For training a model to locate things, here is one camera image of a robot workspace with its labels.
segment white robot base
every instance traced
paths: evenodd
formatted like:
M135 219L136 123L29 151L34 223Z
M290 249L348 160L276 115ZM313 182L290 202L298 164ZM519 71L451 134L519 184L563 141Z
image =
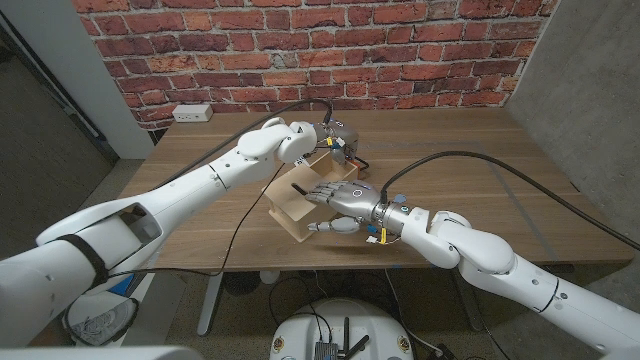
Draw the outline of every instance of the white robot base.
M331 340L327 324L318 318L319 330L316 317L307 305L278 327L271 343L270 360L413 359L406 331L381 309L346 298L323 299L312 305L331 328ZM320 343L320 331L326 344Z

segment metal robotic hand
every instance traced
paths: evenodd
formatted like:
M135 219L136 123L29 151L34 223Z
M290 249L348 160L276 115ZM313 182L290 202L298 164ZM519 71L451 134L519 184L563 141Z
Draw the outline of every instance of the metal robotic hand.
M326 203L347 215L330 222L309 224L309 230L351 234L358 231L362 222L373 221L374 210L380 203L380 193L364 181L336 181L318 184L305 199Z

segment white cable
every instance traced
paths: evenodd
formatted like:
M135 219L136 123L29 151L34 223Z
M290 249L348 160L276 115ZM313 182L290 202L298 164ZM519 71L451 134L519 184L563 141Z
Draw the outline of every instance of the white cable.
M318 285L318 289L320 289L322 291L322 293L324 294L324 296L328 299L329 295L327 294L326 291L324 291L323 288L320 287L320 280L318 280L318 272L313 270L314 273L316 273L316 285Z
M404 329L407 330L409 335L411 335L411 337L413 337L416 341L418 341L419 343L421 343L422 345L424 345L426 347L429 347L429 348L433 349L433 351L436 352L436 355L438 357L442 356L444 354L442 352L442 350L440 350L437 347L429 344L428 342L420 339L416 334L411 332L411 330L409 330L407 325L404 323L404 318L402 317L402 310L400 309L400 301L398 300L398 294L396 294L396 289L393 287L393 283L391 282L391 278L389 277L389 273L387 272L387 269L384 269L384 274L387 276L387 281L389 281L389 286L391 287L391 291L393 292L393 297L396 299L396 303L398 304L398 312L400 313L400 321L402 321L402 326L404 326Z

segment open cardboard box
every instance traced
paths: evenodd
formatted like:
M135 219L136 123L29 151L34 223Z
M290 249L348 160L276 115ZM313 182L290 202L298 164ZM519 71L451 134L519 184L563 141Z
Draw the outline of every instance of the open cardboard box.
M327 181L355 180L358 167L350 162L340 165L325 153L310 166L300 165L269 185L265 195L269 199L269 214L299 242L313 234L307 225L328 221L337 212L326 204L305 200L291 184L296 183L309 191L318 183Z

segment gray wall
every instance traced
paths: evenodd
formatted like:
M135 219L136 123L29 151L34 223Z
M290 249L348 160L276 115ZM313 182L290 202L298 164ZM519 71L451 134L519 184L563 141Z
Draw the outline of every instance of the gray wall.
M506 105L576 187L636 240L638 19L638 1L562 0Z
M146 158L151 138L136 124L71 1L2 1L0 9L116 153L123 159Z

